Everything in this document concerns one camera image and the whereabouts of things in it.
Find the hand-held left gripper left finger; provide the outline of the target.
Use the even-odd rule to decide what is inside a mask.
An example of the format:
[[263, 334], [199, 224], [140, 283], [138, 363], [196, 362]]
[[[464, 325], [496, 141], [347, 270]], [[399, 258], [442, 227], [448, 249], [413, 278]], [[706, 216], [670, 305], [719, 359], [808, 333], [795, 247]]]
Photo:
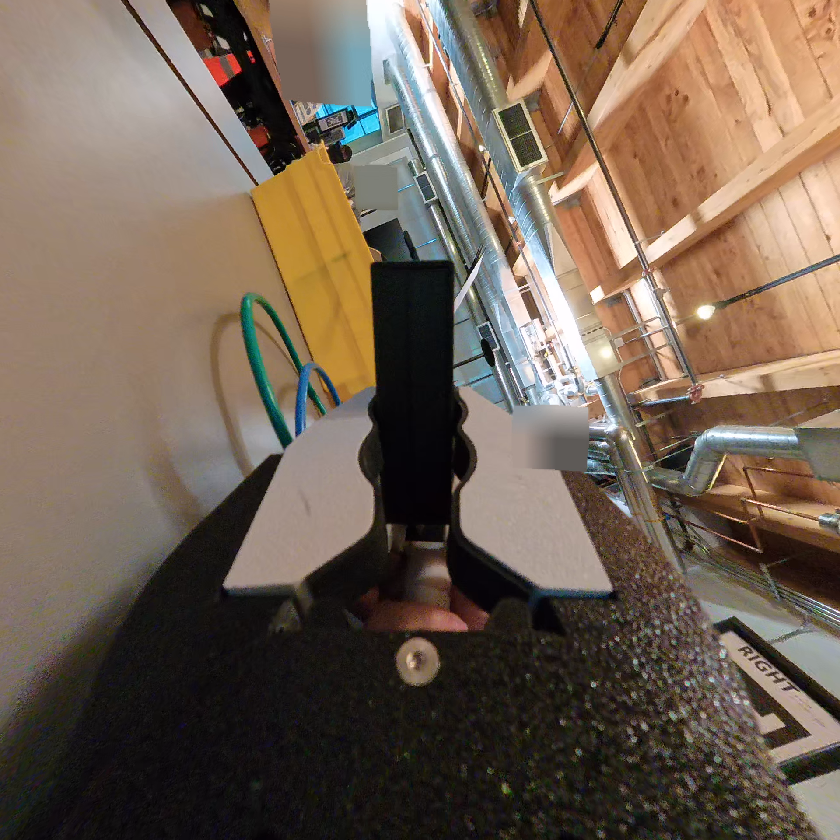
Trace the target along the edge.
[[352, 604], [391, 575], [374, 398], [362, 390], [287, 447], [224, 580], [228, 595]]

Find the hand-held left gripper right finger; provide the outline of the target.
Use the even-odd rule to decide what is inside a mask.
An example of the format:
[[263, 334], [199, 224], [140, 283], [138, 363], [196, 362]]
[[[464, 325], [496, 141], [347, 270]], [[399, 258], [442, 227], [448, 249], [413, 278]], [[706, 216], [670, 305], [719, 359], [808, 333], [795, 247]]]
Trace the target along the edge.
[[518, 599], [614, 595], [599, 553], [558, 470], [515, 465], [512, 416], [469, 387], [458, 409], [447, 566], [479, 607]]

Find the black network switch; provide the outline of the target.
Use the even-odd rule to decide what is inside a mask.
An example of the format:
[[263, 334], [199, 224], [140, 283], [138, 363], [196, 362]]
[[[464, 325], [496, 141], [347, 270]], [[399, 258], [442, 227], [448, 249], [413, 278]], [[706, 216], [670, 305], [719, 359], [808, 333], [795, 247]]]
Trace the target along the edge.
[[371, 298], [385, 516], [407, 527], [444, 527], [454, 480], [454, 266], [375, 263]]

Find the yellow divided plastic bin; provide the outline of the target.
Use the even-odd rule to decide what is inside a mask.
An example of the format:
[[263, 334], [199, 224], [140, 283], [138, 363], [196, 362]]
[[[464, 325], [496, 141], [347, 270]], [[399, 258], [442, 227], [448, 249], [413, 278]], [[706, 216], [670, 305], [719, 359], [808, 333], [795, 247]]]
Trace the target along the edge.
[[311, 359], [339, 398], [375, 385], [373, 258], [323, 145], [251, 192]]

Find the silver duct elbow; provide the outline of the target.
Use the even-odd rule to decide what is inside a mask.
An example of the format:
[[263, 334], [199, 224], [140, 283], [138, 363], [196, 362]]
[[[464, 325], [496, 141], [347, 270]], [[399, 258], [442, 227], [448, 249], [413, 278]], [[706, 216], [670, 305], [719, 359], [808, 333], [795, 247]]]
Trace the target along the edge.
[[700, 497], [714, 486], [726, 457], [730, 455], [806, 460], [793, 428], [716, 426], [696, 439], [683, 472], [651, 467], [647, 471], [647, 480], [660, 490]]

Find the person's left hand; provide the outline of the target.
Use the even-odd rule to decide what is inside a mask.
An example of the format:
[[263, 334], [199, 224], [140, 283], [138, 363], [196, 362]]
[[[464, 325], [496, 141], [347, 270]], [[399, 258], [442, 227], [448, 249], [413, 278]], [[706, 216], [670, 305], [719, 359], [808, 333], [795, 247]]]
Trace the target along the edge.
[[395, 574], [371, 588], [351, 608], [377, 633], [460, 633], [486, 628], [489, 615], [452, 582], [445, 552], [430, 543], [394, 556]]

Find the white air vent grille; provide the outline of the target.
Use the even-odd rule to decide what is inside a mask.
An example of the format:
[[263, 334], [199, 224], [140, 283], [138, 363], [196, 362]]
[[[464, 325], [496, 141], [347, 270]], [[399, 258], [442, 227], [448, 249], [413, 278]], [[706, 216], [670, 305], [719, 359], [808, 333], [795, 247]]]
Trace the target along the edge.
[[548, 155], [524, 99], [495, 108], [492, 114], [518, 175], [548, 163]]

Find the rectangular metal duct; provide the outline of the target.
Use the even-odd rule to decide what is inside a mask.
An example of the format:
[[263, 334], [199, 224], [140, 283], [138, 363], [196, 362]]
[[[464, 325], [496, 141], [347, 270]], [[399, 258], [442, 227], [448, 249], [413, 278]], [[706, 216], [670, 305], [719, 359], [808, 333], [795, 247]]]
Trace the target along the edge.
[[814, 477], [839, 482], [839, 410], [796, 426], [794, 433]]

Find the black wall screen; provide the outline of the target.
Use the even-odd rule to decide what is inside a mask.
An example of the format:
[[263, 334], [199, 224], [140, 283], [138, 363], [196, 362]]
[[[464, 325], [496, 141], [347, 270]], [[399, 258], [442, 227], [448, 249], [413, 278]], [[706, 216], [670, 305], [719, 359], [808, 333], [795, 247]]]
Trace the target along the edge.
[[364, 231], [367, 245], [377, 251], [382, 261], [418, 261], [419, 256], [410, 234], [404, 230], [398, 218], [371, 227]]

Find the silver spiral air duct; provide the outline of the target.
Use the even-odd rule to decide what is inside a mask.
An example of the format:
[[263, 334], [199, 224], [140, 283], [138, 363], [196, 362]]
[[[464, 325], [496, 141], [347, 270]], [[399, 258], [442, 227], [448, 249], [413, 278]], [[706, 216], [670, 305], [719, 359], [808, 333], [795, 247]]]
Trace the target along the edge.
[[604, 412], [613, 415], [621, 367], [590, 292], [560, 232], [547, 187], [537, 168], [518, 175], [501, 138], [493, 110], [512, 102], [467, 2], [429, 2], [430, 15], [465, 93], [513, 215], [530, 249], [554, 313], [583, 377], [594, 382]]
[[534, 386], [532, 367], [505, 297], [498, 238], [479, 209], [472, 178], [458, 142], [440, 109], [434, 89], [423, 86], [424, 68], [408, 65], [392, 54], [383, 62], [385, 78], [399, 101], [425, 169], [442, 206], [451, 235], [465, 262], [468, 276], [480, 257], [476, 277], [463, 280], [465, 299], [476, 325], [489, 324], [495, 338], [497, 383], [508, 410], [522, 404], [527, 388]]

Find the black ceiling rail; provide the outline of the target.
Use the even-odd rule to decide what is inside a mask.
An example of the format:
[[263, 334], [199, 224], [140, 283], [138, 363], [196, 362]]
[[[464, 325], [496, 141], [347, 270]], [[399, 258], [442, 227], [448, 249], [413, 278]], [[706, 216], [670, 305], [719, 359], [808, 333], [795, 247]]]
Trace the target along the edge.
[[775, 288], [786, 285], [789, 282], [793, 282], [795, 280], [813, 275], [820, 270], [824, 270], [826, 268], [833, 267], [833, 266], [838, 266], [838, 264], [839, 264], [839, 255], [833, 255], [833, 256], [828, 257], [826, 259], [819, 260], [819, 261], [817, 261], [817, 262], [815, 262], [815, 263], [813, 263], [813, 264], [811, 264], [807, 267], [804, 267], [804, 268], [798, 269], [796, 271], [793, 271], [793, 272], [791, 272], [787, 275], [784, 275], [784, 276], [779, 277], [775, 280], [764, 283], [764, 284], [762, 284], [758, 287], [754, 287], [754, 288], [751, 288], [749, 290], [743, 291], [743, 292], [741, 292], [741, 293], [739, 293], [735, 296], [732, 296], [730, 298], [726, 298], [726, 299], [717, 301], [717, 302], [715, 302], [714, 304], [711, 305], [712, 311], [717, 312], [717, 311], [722, 310], [724, 308], [728, 308], [730, 306], [735, 305], [736, 303], [740, 303], [742, 301], [746, 301], [748, 299], [757, 297], [758, 295], [763, 294], [766, 291], [771, 291]]

